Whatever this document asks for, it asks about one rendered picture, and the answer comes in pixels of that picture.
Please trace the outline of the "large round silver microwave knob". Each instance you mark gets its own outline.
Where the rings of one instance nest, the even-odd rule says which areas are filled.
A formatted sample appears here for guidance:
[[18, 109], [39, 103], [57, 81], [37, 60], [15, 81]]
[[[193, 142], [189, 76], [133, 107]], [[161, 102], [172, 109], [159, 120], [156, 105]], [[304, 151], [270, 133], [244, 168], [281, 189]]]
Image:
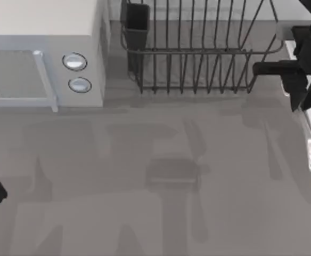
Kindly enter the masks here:
[[63, 65], [72, 71], [81, 71], [87, 67], [87, 59], [80, 53], [70, 53], [62, 57]]

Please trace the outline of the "pale microwave oven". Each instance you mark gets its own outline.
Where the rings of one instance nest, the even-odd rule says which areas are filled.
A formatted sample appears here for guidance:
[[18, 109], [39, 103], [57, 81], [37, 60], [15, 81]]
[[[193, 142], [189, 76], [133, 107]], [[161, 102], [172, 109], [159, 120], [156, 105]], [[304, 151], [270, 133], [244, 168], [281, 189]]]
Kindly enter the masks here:
[[[103, 106], [110, 39], [108, 0], [0, 0], [0, 50], [42, 51], [58, 108]], [[73, 52], [87, 59], [84, 70], [63, 65]], [[76, 77], [91, 90], [72, 91], [68, 81]]]

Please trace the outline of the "dark utensil holder cup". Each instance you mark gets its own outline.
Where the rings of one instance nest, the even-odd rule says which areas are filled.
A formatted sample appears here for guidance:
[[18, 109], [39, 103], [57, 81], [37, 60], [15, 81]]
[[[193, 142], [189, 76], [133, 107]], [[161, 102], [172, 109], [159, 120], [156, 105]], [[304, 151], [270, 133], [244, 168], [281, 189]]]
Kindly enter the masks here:
[[150, 7], [143, 3], [121, 0], [120, 22], [126, 42], [128, 74], [139, 80], [150, 28]]

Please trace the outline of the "microwave door with mesh window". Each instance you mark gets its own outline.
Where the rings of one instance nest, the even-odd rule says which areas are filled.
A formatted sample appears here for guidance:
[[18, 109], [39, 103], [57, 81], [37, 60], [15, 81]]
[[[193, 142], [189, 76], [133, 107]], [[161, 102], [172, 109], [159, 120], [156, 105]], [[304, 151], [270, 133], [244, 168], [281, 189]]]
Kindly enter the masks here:
[[0, 107], [51, 107], [32, 52], [0, 50]]

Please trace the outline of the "small round silver microwave knob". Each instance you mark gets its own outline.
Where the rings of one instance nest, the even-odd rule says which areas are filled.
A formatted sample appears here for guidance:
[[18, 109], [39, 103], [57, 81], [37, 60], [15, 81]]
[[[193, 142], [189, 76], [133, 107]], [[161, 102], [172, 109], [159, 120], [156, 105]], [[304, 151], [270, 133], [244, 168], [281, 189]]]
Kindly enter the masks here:
[[91, 82], [84, 77], [76, 77], [68, 81], [68, 87], [76, 93], [87, 93], [91, 90]]

